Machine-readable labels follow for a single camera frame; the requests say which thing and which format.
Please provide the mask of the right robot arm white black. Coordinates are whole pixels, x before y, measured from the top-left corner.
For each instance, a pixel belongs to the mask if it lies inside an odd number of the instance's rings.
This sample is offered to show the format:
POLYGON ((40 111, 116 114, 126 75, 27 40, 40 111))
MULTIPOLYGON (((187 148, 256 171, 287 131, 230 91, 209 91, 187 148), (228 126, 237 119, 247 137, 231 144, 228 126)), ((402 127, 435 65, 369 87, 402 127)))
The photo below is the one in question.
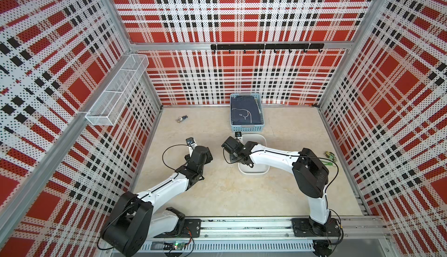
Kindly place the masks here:
POLYGON ((258 164, 267 165, 295 177, 299 190, 307 197, 310 209, 308 222, 301 227, 301 231, 309 231, 320 237, 334 237, 340 233, 341 227, 331 217, 328 207, 327 188, 331 184, 329 170, 312 150, 282 151, 253 141, 242 143, 233 137, 228 137, 222 148, 236 163, 251 168, 258 164))

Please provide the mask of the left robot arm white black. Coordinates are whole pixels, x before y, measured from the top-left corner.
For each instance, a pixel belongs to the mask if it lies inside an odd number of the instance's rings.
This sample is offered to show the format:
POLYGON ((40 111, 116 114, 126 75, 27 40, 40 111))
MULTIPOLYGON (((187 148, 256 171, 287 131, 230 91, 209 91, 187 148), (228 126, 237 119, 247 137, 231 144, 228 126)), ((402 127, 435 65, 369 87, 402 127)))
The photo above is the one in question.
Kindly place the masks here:
POLYGON ((172 207, 163 211, 160 208, 202 180, 204 166, 212 160, 209 148, 190 145, 185 164, 175 169, 169 178, 140 193, 127 191, 120 196, 98 240, 109 244, 110 250, 132 257, 149 237, 183 234, 191 237, 190 231, 185 229, 185 214, 172 207))

